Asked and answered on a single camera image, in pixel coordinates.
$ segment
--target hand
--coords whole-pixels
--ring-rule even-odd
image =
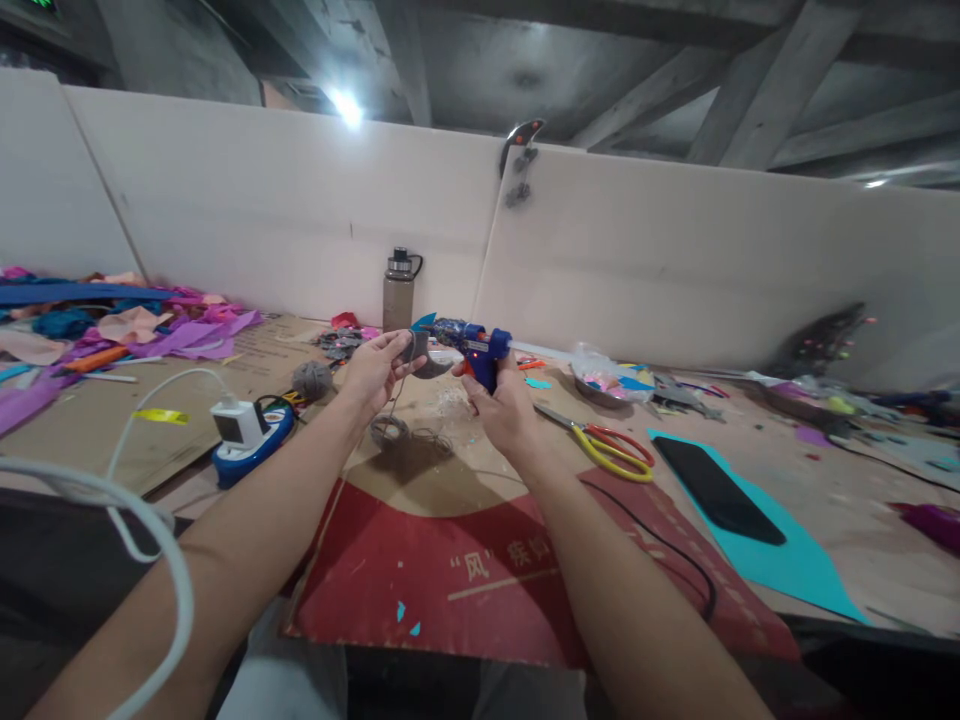
[[[409,330],[394,330],[365,342],[353,353],[341,393],[363,405],[367,422],[393,397],[397,381],[426,365],[426,356],[403,362],[401,354],[412,340]]]
[[[533,401],[523,375],[517,370],[513,353],[497,364],[497,389],[492,397],[475,378],[464,374],[463,364],[455,367],[453,374],[463,383],[490,442],[511,464],[515,464],[524,455],[538,454],[544,442],[537,427]]]

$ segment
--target forearm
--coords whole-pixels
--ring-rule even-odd
[[[200,716],[230,656],[294,571],[365,427],[339,396],[180,538],[196,602],[186,654],[145,716]],[[153,672],[173,636],[176,597],[158,562],[34,708],[103,718]],[[84,698],[86,707],[79,707]]]
[[[654,561],[547,453],[517,470],[540,506],[577,627],[624,717],[769,717],[739,667]]]

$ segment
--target ceiling light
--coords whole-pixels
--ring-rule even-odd
[[[363,110],[357,105],[357,101],[353,99],[353,95],[340,92],[339,90],[333,90],[330,93],[330,100],[334,106],[336,106],[337,112],[343,116],[347,127],[355,128],[360,126],[360,121],[363,120]]]

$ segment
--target hot glue gun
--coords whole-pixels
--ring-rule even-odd
[[[433,334],[438,343],[463,354],[464,372],[493,395],[497,389],[497,360],[510,354],[513,336],[500,328],[488,333],[483,325],[448,318],[434,321]]]

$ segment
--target plastic bag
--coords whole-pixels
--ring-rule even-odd
[[[570,367],[579,380],[617,400],[644,403],[653,397],[653,385],[638,377],[649,374],[646,365],[617,365],[588,343],[576,344]]]

